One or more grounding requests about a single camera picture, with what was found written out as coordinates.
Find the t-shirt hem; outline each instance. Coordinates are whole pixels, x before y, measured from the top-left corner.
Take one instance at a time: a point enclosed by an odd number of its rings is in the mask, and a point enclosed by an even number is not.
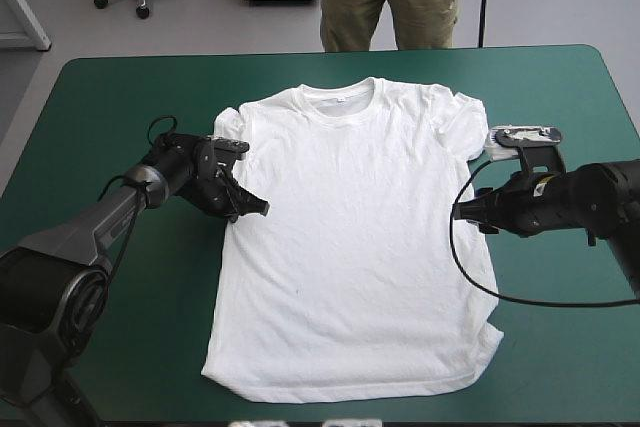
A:
[[[476,351],[475,365],[472,370],[458,376],[438,380],[322,387],[247,387],[240,386],[236,381],[220,375],[213,365],[205,365],[202,369],[202,375],[252,402],[302,404],[438,395],[464,389],[472,385],[491,362],[503,335],[492,325],[485,324],[479,335],[478,350]]]

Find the t-shirt sleeve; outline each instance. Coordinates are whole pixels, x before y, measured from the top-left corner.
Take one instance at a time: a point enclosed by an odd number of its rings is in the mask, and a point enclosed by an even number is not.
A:
[[[478,157],[489,132],[482,101],[462,93],[453,95],[442,85],[427,88],[430,120],[440,144],[464,161]]]
[[[245,140],[245,122],[240,112],[231,107],[223,110],[213,123],[213,135],[227,139]]]

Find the green table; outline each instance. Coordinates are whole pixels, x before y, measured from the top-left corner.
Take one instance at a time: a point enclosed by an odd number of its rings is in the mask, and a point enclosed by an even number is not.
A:
[[[146,127],[173,113],[209,133],[227,106],[300,83],[365,76],[441,83],[484,100],[490,124],[550,124],[569,169],[637,157],[638,136],[599,53],[586,46],[352,54],[81,59],[65,66],[0,200],[0,249],[92,203],[146,151]],[[477,186],[501,185],[515,162]],[[549,310],[501,303],[505,338],[473,386],[435,397],[335,404],[251,403],[200,376],[224,224],[181,199],[140,217],[107,311],[75,378],[109,420],[381,418],[423,422],[640,420],[640,309]],[[554,300],[630,296],[608,248],[584,232],[489,239],[505,293]],[[4,404],[0,418],[17,414]]]

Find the khaki pants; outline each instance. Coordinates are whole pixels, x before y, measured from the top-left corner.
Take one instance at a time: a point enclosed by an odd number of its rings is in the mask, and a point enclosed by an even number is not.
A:
[[[322,0],[325,51],[369,50],[385,1],[391,7],[398,49],[451,47],[458,0]]]

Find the gray floor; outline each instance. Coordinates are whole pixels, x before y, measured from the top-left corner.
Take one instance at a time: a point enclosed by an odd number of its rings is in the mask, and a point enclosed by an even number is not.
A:
[[[141,21],[134,0],[110,0],[104,11],[96,10],[92,0],[28,1],[53,47],[47,53],[0,51],[0,192],[70,59],[321,50],[317,2],[254,6],[243,0],[151,0],[152,15]],[[476,44],[479,2],[462,0],[456,46]],[[640,126],[640,42],[634,35],[640,0],[489,0],[487,20],[487,46],[597,47]],[[385,10],[373,48],[395,48],[392,30]]]

